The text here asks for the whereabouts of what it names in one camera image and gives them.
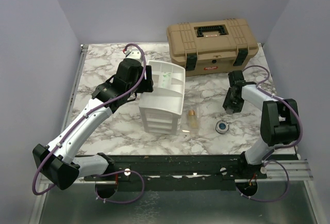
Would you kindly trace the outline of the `white plastic drawer organizer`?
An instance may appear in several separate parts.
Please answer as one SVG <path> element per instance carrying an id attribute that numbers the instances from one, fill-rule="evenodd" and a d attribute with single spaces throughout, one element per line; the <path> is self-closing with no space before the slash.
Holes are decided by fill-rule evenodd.
<path id="1" fill-rule="evenodd" d="M 185 69 L 157 60 L 149 60 L 147 65 L 152 66 L 154 85 L 153 92 L 140 95 L 139 110 L 144 131 L 168 135 L 177 135 L 179 130 L 197 131 L 199 127 L 192 129 L 188 125 L 188 112 L 184 114 Z"/>

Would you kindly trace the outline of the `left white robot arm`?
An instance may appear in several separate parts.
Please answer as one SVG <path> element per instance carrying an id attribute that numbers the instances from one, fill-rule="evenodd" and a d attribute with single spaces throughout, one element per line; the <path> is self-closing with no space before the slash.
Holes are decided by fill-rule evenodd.
<path id="1" fill-rule="evenodd" d="M 114 167 L 106 156 L 95 155 L 86 162 L 75 162 L 74 158 L 94 130 L 120 106 L 130 102 L 132 94 L 152 91 L 151 66 L 145 58 L 124 58 L 116 74 L 96 87 L 83 111 L 58 137 L 46 146 L 34 147 L 36 173 L 43 174 L 61 190 L 79 177 L 97 174 L 103 180 L 110 179 Z"/>

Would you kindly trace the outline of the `round compact with lid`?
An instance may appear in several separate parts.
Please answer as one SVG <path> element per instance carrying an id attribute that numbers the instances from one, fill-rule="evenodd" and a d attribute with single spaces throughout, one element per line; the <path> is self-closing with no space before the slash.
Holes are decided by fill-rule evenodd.
<path id="1" fill-rule="evenodd" d="M 216 123 L 215 130 L 219 134 L 225 134 L 229 130 L 229 124 L 226 121 L 220 120 Z"/>

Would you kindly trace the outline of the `gold cap foundation bottle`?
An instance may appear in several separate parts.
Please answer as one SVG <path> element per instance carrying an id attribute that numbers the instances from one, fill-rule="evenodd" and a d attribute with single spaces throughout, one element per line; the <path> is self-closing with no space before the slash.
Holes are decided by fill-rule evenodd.
<path id="1" fill-rule="evenodd" d="M 197 121 L 197 115 L 194 109 L 190 109 L 188 111 L 188 125 L 192 129 L 198 128 L 198 121 Z"/>

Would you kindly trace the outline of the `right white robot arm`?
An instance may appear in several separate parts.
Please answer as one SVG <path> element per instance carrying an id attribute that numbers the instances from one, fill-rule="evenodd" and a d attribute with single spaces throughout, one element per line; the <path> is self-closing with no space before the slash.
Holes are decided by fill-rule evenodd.
<path id="1" fill-rule="evenodd" d="M 303 134 L 298 105 L 294 99 L 283 99 L 261 89 L 255 82 L 247 82 L 242 71 L 228 74 L 229 89 L 223 108 L 234 114 L 242 111 L 249 102 L 261 111 L 260 139 L 243 152 L 243 162 L 237 165 L 242 178 L 255 173 L 255 165 L 260 165 L 274 151 L 294 147 Z"/>

